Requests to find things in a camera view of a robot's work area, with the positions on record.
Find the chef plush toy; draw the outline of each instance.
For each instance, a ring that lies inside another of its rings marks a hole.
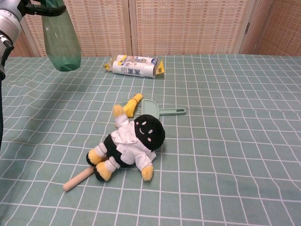
[[[98,180],[108,181],[116,169],[136,164],[145,181],[151,180],[155,150],[162,146],[165,131],[155,117],[143,114],[129,121],[120,105],[113,107],[117,130],[87,153]]]

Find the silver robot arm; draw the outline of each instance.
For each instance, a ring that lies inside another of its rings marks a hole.
[[[5,78],[5,61],[14,49],[21,25],[26,14],[41,16],[59,16],[66,6],[48,8],[31,4],[30,0],[0,0],[0,81]]]

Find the black plush head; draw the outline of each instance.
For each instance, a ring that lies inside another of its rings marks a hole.
[[[161,147],[165,139],[162,124],[149,114],[143,114],[135,119],[135,134],[144,146],[152,151]]]

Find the wall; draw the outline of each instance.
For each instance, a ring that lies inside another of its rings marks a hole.
[[[276,0],[257,54],[301,56],[301,0]]]
[[[83,56],[301,55],[301,0],[64,0]],[[45,56],[40,16],[11,56]],[[244,35],[246,22],[250,22]]]

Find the dustpan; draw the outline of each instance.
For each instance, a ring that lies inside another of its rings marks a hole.
[[[158,104],[149,99],[142,99],[135,111],[133,119],[137,118],[142,114],[150,114],[155,118],[159,119],[161,115],[180,115],[186,114],[186,110],[184,108],[164,108],[160,109]]]

